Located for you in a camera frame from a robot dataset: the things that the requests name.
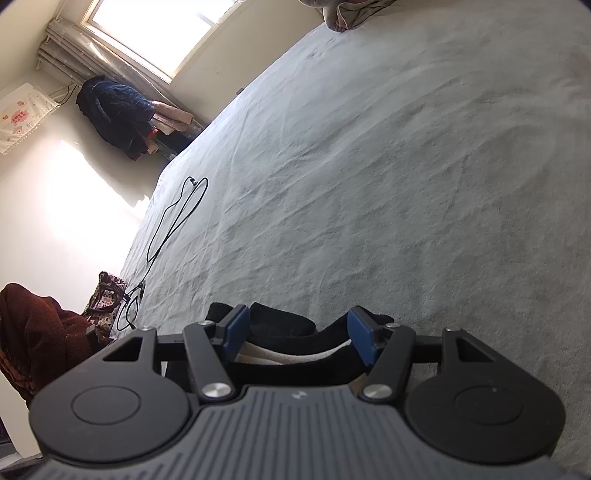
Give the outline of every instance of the dark blue jacket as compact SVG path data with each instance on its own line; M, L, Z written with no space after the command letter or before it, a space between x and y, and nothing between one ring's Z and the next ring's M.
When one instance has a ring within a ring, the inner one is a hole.
M104 76L94 77L84 82L76 103L99 135L129 158L136 160L148 151L142 136L152 132L155 110L137 90Z

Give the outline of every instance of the window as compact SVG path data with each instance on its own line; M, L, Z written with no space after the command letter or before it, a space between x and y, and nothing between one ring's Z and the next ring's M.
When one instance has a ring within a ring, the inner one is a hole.
M237 1L98 0L85 23L172 78Z

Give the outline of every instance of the logo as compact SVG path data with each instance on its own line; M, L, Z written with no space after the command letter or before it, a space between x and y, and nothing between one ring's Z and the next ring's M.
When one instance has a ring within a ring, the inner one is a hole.
M306 398L308 396L308 394L306 392L300 390L297 393L292 393L291 396L294 397L296 400L302 400L302 399Z

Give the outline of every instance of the blue clamp pad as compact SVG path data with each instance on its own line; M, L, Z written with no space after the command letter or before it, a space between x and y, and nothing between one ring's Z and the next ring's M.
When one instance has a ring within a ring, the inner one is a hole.
M238 305L220 322L225 325L225 335L219 346L222 361L232 362L251 331L251 312L244 305Z
M378 361L382 327L375 323L361 307L353 307L347 312L347 333L357 353L366 366Z

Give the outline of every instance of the bed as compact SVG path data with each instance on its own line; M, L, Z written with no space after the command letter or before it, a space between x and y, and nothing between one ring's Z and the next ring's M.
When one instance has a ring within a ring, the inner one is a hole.
M361 304L421 333L464 328L560 394L555 458L591 470L579 0L398 0L348 33L321 25L163 172L130 284L189 175L209 189L150 271L138 325L180 332L212 301L260 301L320 327Z

